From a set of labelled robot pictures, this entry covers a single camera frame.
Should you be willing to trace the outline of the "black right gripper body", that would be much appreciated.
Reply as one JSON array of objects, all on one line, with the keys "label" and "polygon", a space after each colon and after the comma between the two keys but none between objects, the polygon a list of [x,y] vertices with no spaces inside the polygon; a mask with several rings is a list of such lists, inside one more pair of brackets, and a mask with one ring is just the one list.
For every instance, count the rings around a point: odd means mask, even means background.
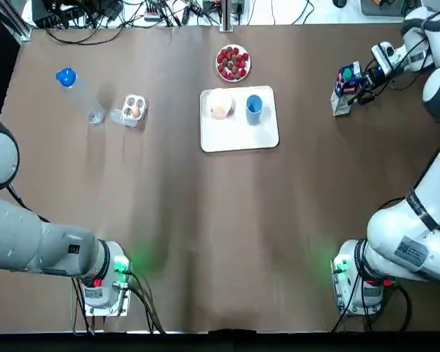
[{"label": "black right gripper body", "polygon": [[364,80],[366,90],[374,90],[386,83],[386,76],[380,65],[372,65],[367,68],[367,78]]}]

